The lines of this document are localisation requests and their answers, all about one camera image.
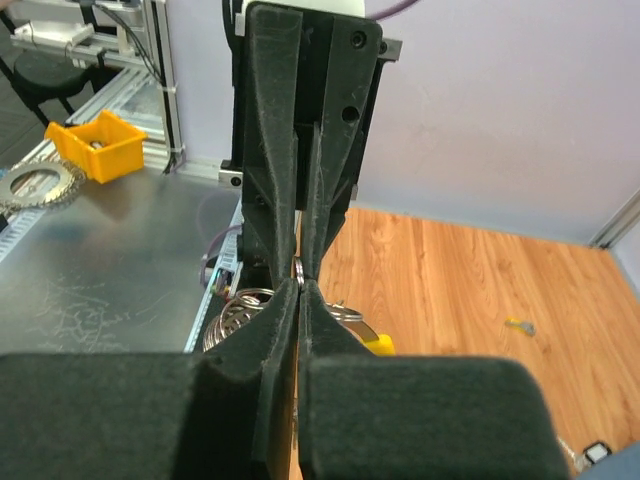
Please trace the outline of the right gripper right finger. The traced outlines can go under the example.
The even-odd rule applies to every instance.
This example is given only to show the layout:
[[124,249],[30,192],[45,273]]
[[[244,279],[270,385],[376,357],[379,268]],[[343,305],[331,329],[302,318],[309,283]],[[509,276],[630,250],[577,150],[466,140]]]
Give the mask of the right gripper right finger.
[[493,356],[378,356],[300,295],[299,464],[307,479],[566,479],[538,383]]

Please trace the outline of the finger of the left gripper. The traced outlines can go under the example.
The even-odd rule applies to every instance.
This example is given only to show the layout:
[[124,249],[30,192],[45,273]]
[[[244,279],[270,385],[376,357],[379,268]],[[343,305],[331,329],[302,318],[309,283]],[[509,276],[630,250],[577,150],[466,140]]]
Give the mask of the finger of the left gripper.
[[243,278],[286,280],[296,247],[294,118],[302,13],[252,2],[245,20]]
[[308,279],[345,222],[353,181],[346,172],[377,63],[381,27],[365,18],[335,15],[324,83],[321,118],[313,129],[301,257]]

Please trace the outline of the yellow plastic bin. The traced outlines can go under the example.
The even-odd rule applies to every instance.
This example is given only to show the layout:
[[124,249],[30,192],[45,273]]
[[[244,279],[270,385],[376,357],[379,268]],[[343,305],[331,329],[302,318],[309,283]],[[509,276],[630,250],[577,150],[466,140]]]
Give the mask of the yellow plastic bin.
[[143,143],[148,135],[108,110],[81,125],[51,122],[45,138],[59,156],[100,184],[137,172],[144,167]]

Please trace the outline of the folded blue cloth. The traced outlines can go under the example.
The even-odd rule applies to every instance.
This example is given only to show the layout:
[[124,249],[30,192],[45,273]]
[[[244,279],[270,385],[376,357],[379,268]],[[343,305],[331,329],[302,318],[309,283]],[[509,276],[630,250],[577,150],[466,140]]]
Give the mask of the folded blue cloth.
[[640,480],[640,443],[636,442],[581,473],[578,480]]

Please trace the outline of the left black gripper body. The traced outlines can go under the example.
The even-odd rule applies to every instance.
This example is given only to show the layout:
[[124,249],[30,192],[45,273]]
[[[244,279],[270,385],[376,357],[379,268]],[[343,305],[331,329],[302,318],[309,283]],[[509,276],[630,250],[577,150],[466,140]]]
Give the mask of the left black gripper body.
[[[365,18],[381,25],[377,20],[366,15],[364,4],[360,1],[226,1],[222,5],[223,26],[227,43],[232,55],[232,85],[234,88],[234,110],[232,130],[232,154],[229,167],[240,174],[242,189],[242,215],[243,215],[243,190],[246,184],[243,173],[245,147],[244,138],[246,130],[246,9],[252,2],[266,2],[289,7],[302,13],[302,26],[300,34],[300,49],[298,60],[297,86],[295,94],[295,118],[294,131],[298,139],[297,153],[297,182],[296,182],[296,207],[295,207],[295,238],[296,247],[292,257],[291,275],[293,264],[300,261],[301,257],[301,228],[302,216],[306,211],[308,170],[311,159],[313,129],[321,118],[323,104],[324,83],[326,78],[326,66],[328,59],[328,45],[330,43],[331,21],[335,15]],[[369,90],[369,97],[361,119],[358,136],[354,142],[352,157],[347,163],[346,172],[353,181],[353,190],[358,182],[364,153],[369,136],[369,130],[375,108],[377,93],[384,66],[394,62],[399,57],[400,45],[395,40],[388,40],[383,34],[378,49],[377,63]],[[239,237],[237,247],[238,259],[242,265],[241,276],[243,278],[243,230]]]

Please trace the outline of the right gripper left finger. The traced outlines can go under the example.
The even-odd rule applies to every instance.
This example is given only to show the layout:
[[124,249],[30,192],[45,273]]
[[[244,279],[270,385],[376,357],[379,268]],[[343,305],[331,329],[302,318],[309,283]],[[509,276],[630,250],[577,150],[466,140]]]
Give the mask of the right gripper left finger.
[[205,353],[8,354],[5,479],[285,479],[299,287]]

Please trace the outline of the black key fob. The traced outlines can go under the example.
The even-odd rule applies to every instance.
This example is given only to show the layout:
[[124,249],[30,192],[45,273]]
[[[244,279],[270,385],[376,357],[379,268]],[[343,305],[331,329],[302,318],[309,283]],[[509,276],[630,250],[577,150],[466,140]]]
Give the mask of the black key fob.
[[586,446],[578,455],[576,463],[581,468],[589,468],[612,454],[611,447],[604,441],[598,440]]

